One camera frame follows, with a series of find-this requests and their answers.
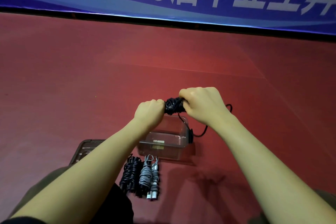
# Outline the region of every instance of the forearm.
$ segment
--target forearm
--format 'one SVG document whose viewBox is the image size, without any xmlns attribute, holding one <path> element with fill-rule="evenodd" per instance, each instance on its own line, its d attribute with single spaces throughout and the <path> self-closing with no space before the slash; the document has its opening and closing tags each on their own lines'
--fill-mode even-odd
<svg viewBox="0 0 336 224">
<path fill-rule="evenodd" d="M 88 223 L 106 198 L 123 164 L 148 128 L 132 120 L 50 185 L 13 217 L 48 224 Z"/>
<path fill-rule="evenodd" d="M 336 223 L 336 212 L 234 116 L 212 127 L 233 153 L 271 223 Z"/>
</svg>

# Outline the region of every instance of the brown plastic tray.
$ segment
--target brown plastic tray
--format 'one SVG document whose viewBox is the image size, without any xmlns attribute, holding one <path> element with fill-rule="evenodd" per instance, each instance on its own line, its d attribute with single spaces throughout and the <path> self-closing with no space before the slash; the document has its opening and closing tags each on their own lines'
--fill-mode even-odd
<svg viewBox="0 0 336 224">
<path fill-rule="evenodd" d="M 78 161 L 80 161 L 82 158 L 84 158 L 87 154 L 89 154 L 91 151 L 93 151 L 98 145 L 100 145 L 104 139 L 88 139 L 82 141 L 74 156 L 72 157 L 69 165 L 74 165 Z"/>
</svg>

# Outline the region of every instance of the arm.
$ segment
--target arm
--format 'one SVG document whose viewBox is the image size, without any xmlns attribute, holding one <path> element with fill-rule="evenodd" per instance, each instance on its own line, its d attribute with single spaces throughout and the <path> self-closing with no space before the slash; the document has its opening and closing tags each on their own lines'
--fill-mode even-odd
<svg viewBox="0 0 336 224">
<path fill-rule="evenodd" d="M 336 211 L 227 110 L 216 88 L 183 89 L 180 97 L 191 117 L 225 141 L 269 222 L 336 223 Z"/>
<path fill-rule="evenodd" d="M 163 100 L 141 103 L 129 124 L 44 188 L 12 218 L 29 216 L 48 224 L 88 223 L 131 151 L 161 122 L 163 113 Z"/>
</svg>

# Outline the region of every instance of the hand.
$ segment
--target hand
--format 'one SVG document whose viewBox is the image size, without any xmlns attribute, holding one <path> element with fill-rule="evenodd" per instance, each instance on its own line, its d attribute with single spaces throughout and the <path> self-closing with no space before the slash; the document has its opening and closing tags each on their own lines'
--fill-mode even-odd
<svg viewBox="0 0 336 224">
<path fill-rule="evenodd" d="M 213 126 L 216 120 L 231 115 L 215 87 L 182 89 L 179 93 L 187 114 L 199 122 Z"/>
<path fill-rule="evenodd" d="M 162 99 L 141 103 L 134 114 L 134 119 L 144 123 L 149 131 L 154 129 L 163 118 L 165 102 Z"/>
</svg>

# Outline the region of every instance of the transparent plastic box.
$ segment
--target transparent plastic box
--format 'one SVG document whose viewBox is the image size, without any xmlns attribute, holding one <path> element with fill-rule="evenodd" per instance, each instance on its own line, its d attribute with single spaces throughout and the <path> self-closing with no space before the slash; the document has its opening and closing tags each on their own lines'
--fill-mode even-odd
<svg viewBox="0 0 336 224">
<path fill-rule="evenodd" d="M 181 118 L 188 124 L 187 118 Z M 164 115 L 162 122 L 138 144 L 142 156 L 152 154 L 159 158 L 179 160 L 188 145 L 188 129 L 176 115 Z"/>
</svg>

